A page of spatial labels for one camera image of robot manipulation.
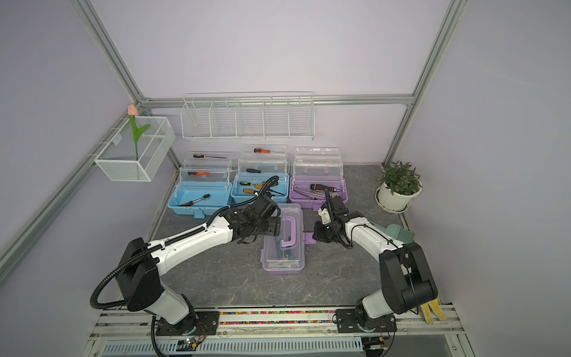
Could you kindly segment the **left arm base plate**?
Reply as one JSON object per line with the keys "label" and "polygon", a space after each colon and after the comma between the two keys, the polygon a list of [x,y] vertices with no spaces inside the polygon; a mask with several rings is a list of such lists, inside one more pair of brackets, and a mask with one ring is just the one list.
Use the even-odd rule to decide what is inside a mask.
{"label": "left arm base plate", "polygon": [[220,312],[205,310],[194,312],[177,324],[160,318],[156,327],[157,336],[213,336],[217,334]]}

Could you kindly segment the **blue toolbox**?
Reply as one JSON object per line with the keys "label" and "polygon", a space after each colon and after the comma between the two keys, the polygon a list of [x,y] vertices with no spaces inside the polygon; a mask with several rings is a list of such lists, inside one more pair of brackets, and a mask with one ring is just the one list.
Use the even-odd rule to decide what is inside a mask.
{"label": "blue toolbox", "polygon": [[[224,156],[229,159],[194,159],[193,154]],[[229,205],[232,184],[232,152],[191,151],[187,153],[178,171],[178,180],[174,192],[167,204],[175,214],[192,216],[197,220],[214,214],[218,209]],[[187,172],[210,172],[209,176],[189,176]],[[196,203],[191,207],[180,207],[181,204],[198,199],[205,194],[210,199]]]}
{"label": "blue toolbox", "polygon": [[[272,153],[254,153],[254,148],[271,150]],[[247,168],[254,168],[263,171],[261,174],[247,173]],[[288,174],[288,150],[284,144],[246,144],[238,157],[238,168],[233,180],[233,187],[230,197],[234,203],[243,203],[253,198],[242,192],[244,188],[260,190],[255,187],[241,186],[240,181],[260,183],[268,181],[272,176],[279,179],[278,186],[269,189],[269,194],[277,203],[287,203],[289,194],[290,175]]]}

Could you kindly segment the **yellow work glove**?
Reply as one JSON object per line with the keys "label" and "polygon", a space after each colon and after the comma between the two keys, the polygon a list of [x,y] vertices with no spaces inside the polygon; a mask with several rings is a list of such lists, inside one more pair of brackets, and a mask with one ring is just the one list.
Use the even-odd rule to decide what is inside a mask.
{"label": "yellow work glove", "polygon": [[441,300],[440,298],[436,298],[434,300],[429,301],[428,303],[424,303],[420,306],[420,311],[422,312],[422,316],[424,321],[427,324],[434,323],[434,316],[439,321],[445,321],[447,316],[444,313],[443,309],[440,307]]}

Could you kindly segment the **black yellow screwdriver in lid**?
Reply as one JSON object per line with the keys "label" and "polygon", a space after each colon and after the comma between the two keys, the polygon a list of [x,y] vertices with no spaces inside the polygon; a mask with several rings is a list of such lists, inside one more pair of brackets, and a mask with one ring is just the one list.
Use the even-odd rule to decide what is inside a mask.
{"label": "black yellow screwdriver in lid", "polygon": [[212,155],[205,155],[205,154],[193,154],[194,159],[229,159],[228,157],[224,156],[212,156]]}

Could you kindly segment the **left blue toolbox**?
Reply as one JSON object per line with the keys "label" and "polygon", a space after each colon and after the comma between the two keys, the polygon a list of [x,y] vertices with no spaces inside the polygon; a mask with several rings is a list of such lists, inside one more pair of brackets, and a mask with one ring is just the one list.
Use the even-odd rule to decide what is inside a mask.
{"label": "left blue toolbox", "polygon": [[[224,156],[229,159],[194,159],[193,154]],[[191,151],[187,153],[178,171],[178,180],[174,192],[167,204],[175,214],[192,216],[197,220],[214,214],[218,209],[229,205],[232,184],[232,152]],[[189,176],[187,172],[210,172],[209,176]],[[196,203],[191,207],[180,207],[181,204],[198,199],[205,194],[210,199]]]}

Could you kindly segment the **orange screwdriver in left tray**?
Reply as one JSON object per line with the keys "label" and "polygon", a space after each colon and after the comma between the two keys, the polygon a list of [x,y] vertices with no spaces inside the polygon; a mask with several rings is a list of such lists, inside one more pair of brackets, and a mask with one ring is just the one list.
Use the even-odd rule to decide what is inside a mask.
{"label": "orange screwdriver in left tray", "polygon": [[210,172],[196,172],[196,171],[189,171],[187,172],[189,176],[209,176],[211,175]]}

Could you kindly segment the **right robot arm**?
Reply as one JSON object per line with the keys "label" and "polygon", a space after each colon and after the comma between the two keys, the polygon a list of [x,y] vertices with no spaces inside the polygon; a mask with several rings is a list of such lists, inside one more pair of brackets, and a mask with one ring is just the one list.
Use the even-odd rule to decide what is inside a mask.
{"label": "right robot arm", "polygon": [[378,262],[381,287],[358,300],[359,327],[373,330],[389,315],[419,312],[423,304],[437,300],[437,284],[419,244],[402,242],[373,227],[361,213],[349,211],[337,195],[326,199],[318,215],[314,240],[346,249],[359,245]]}

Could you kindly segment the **pink artificial tulip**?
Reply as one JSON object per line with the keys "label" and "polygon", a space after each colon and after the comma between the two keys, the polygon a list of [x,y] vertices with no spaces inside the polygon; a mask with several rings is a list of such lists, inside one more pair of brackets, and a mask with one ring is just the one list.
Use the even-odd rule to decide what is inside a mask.
{"label": "pink artificial tulip", "polygon": [[138,108],[135,104],[129,104],[127,109],[129,124],[132,129],[132,140],[135,144],[135,159],[139,160],[138,142],[141,136],[150,128],[149,124],[138,126],[136,117],[138,116]]}

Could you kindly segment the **white mesh wall basket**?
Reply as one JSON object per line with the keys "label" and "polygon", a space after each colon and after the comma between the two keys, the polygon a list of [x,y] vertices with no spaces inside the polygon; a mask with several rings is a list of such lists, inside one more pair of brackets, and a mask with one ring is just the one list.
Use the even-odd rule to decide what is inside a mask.
{"label": "white mesh wall basket", "polygon": [[138,142],[139,160],[128,118],[94,158],[112,181],[151,182],[174,143],[175,133],[166,117],[137,116],[136,121],[138,126],[150,125]]}

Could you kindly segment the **purple toolbox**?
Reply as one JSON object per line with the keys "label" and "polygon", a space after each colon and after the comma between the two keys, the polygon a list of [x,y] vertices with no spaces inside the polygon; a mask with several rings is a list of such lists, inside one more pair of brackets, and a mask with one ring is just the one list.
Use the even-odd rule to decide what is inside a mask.
{"label": "purple toolbox", "polygon": [[306,232],[299,204],[279,205],[280,233],[264,236],[260,262],[269,275],[299,275],[306,265]]}
{"label": "purple toolbox", "polygon": [[340,148],[297,147],[295,149],[289,183],[289,201],[299,204],[303,209],[318,211],[325,202],[325,193],[311,190],[310,184],[343,187],[343,191],[338,194],[344,203],[348,202]]}

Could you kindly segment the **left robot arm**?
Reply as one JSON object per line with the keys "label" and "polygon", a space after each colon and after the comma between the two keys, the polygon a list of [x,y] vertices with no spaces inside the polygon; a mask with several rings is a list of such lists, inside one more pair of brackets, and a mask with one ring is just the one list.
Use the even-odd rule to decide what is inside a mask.
{"label": "left robot arm", "polygon": [[170,325],[175,334],[192,333],[199,325],[193,305],[161,280],[170,270],[208,249],[229,242],[244,243],[261,234],[280,230],[281,209],[265,195],[239,205],[218,209],[206,223],[164,239],[129,242],[120,263],[95,287],[93,309],[125,306],[145,311]]}

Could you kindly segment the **middle blue toolbox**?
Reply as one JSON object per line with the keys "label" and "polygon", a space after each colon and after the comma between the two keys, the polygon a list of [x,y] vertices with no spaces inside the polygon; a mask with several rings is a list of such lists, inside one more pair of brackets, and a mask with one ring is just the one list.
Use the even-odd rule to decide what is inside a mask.
{"label": "middle blue toolbox", "polygon": [[[254,153],[254,148],[271,150],[272,153]],[[254,168],[263,171],[261,174],[247,173],[247,168]],[[284,144],[246,144],[238,157],[238,168],[233,180],[233,187],[230,197],[234,203],[243,203],[253,198],[242,192],[244,188],[260,190],[255,187],[241,186],[240,181],[260,183],[268,181],[272,176],[279,179],[278,186],[269,189],[269,194],[277,203],[287,203],[289,194],[290,175],[288,174],[288,150]]]}

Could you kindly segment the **red handled ratchet wrench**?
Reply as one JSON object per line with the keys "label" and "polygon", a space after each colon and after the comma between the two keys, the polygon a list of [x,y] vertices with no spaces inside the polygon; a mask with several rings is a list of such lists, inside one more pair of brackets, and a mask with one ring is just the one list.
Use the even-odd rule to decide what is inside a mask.
{"label": "red handled ratchet wrench", "polygon": [[201,202],[201,201],[210,199],[210,197],[211,197],[211,195],[210,195],[209,193],[207,193],[207,194],[205,194],[204,196],[202,196],[202,197],[200,197],[200,198],[198,198],[198,199],[194,199],[194,200],[191,200],[191,201],[189,201],[189,202],[185,202],[185,203],[181,204],[180,207],[191,207],[191,206],[195,205],[195,204],[198,203],[198,202]]}

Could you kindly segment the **potted green plant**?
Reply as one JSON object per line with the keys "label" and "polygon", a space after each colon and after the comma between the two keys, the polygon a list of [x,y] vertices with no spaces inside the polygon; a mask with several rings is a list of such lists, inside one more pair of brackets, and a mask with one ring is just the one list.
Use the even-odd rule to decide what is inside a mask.
{"label": "potted green plant", "polygon": [[416,168],[410,162],[397,161],[383,164],[382,169],[381,184],[376,190],[378,206],[393,214],[407,211],[423,189]]}

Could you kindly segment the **black orange screwdriver purple box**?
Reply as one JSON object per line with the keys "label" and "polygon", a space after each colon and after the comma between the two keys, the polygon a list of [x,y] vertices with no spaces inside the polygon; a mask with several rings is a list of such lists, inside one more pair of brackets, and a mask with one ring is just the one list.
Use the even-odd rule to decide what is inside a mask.
{"label": "black orange screwdriver purple box", "polygon": [[339,188],[339,187],[334,187],[334,186],[328,186],[325,184],[310,184],[309,188],[313,191],[316,192],[325,192],[328,191],[330,193],[340,193],[343,191],[343,187]]}

